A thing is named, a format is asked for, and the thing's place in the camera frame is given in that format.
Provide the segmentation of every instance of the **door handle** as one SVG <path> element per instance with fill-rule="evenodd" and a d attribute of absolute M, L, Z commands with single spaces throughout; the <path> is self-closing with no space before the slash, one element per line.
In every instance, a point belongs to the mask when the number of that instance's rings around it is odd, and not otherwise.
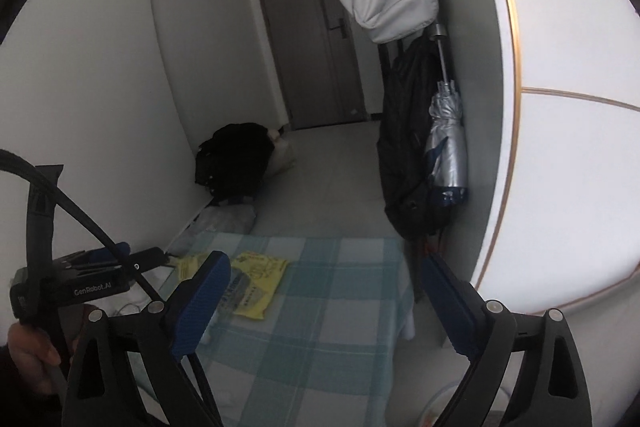
<path fill-rule="evenodd" d="M 347 23 L 344 20 L 344 17 L 340 17 L 338 19 L 338 25 L 334 26 L 333 28 L 329 28 L 330 30 L 340 30 L 340 33 L 342 35 L 343 39 L 348 39 L 349 38 L 349 33 L 347 32 Z"/>

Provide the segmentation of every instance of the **black bag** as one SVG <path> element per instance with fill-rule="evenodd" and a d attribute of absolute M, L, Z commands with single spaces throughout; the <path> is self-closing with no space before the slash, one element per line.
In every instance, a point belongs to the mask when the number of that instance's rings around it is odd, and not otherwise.
<path fill-rule="evenodd" d="M 208 187 L 214 203 L 255 196 L 273 152 L 266 127 L 230 124 L 202 143 L 196 155 L 196 183 Z"/>
<path fill-rule="evenodd" d="M 424 32 L 396 58 L 385 81 L 378 140 L 385 213 L 409 241 L 434 234 L 449 221 L 450 208 L 431 201 L 434 162 L 425 155 L 429 107 L 441 80 L 437 44 Z"/>

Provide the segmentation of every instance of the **black sleeve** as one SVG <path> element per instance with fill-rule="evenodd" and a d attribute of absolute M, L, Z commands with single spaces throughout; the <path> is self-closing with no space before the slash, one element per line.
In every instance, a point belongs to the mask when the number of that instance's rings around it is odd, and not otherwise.
<path fill-rule="evenodd" d="M 61 411 L 57 396 L 35 396 L 22 382 L 9 355 L 0 347 L 0 417 L 4 425 L 20 427 L 60 427 Z"/>

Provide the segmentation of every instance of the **yellow snack bag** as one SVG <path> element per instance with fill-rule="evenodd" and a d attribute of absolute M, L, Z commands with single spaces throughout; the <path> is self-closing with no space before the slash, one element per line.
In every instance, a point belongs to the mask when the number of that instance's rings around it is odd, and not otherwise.
<path fill-rule="evenodd" d="M 234 313 L 249 319 L 264 319 L 289 261 L 261 253 L 242 252 L 231 261 L 231 268 L 246 274 L 250 283 Z"/>

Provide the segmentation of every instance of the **door frame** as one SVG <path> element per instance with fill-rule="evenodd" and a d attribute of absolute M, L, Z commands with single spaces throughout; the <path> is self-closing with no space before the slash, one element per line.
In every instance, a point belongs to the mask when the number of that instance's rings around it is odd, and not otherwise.
<path fill-rule="evenodd" d="M 324 20 L 326 20 L 326 6 L 324 4 L 324 0 L 320 0 L 320 7 L 322 10 L 322 15 L 324 17 Z M 284 83 L 282 81 L 282 71 L 280 69 L 280 65 L 278 64 L 278 58 L 276 57 L 276 54 L 274 53 L 274 46 L 273 46 L 273 39 L 271 38 L 271 27 L 270 27 L 270 22 L 269 22 L 269 18 L 267 17 L 267 10 L 266 10 L 266 6 L 264 3 L 264 0 L 260 0 L 260 9 L 262 11 L 262 18 L 264 20 L 264 24 L 267 28 L 267 36 L 269 38 L 269 48 L 270 48 L 270 52 L 271 52 L 271 56 L 273 57 L 273 62 L 276 66 L 276 73 L 278 75 L 278 85 L 280 86 L 280 92 L 282 93 L 282 97 L 284 99 L 284 104 L 285 104 L 285 108 L 287 110 L 287 116 L 289 117 L 289 125 L 291 127 L 291 130 L 295 130 L 296 127 L 294 125 L 294 121 L 293 121 L 293 116 L 291 113 L 291 109 L 290 109 L 290 103 L 289 100 L 287 98 L 287 91 L 285 89 Z M 348 22 L 350 21 L 350 18 L 348 17 L 348 15 L 345 13 L 345 20 Z M 359 98 L 359 102 L 362 104 L 362 109 L 363 109 L 363 114 L 366 116 L 366 120 L 370 120 L 370 114 L 367 112 L 367 106 L 364 102 L 364 91 L 362 89 L 362 77 L 360 76 L 360 65 L 358 63 L 358 55 L 356 54 L 356 49 L 355 49 L 355 45 L 353 42 L 353 32 L 351 31 L 351 24 L 345 24 L 346 29 L 347 29 L 347 34 L 349 36 L 349 49 L 350 49 L 350 54 L 351 54 L 351 58 L 355 61 L 356 64 L 356 71 L 358 72 L 358 98 Z"/>

